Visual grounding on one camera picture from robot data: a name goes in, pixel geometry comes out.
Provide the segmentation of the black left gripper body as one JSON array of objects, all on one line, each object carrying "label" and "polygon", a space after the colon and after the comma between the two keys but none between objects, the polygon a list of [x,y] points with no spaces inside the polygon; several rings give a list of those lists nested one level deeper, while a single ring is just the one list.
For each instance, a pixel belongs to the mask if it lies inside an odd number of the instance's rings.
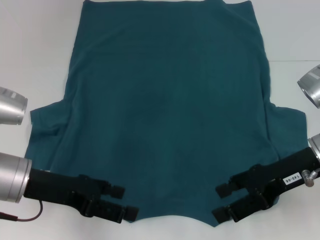
[{"label": "black left gripper body", "polygon": [[31,169],[23,196],[76,209],[84,217],[92,217],[91,206],[101,195],[110,194],[110,184],[87,175],[65,176]]}]

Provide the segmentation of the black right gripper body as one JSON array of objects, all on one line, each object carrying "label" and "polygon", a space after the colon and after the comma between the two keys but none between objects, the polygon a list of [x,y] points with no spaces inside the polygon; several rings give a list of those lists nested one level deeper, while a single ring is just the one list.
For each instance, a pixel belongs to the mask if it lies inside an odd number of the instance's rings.
[{"label": "black right gripper body", "polygon": [[307,147],[272,164],[254,165],[249,170],[236,175],[234,179],[248,180],[248,192],[253,193],[263,191],[272,181],[280,183],[285,190],[290,190],[292,184],[296,182],[312,187],[319,174],[320,161],[314,151]]}]

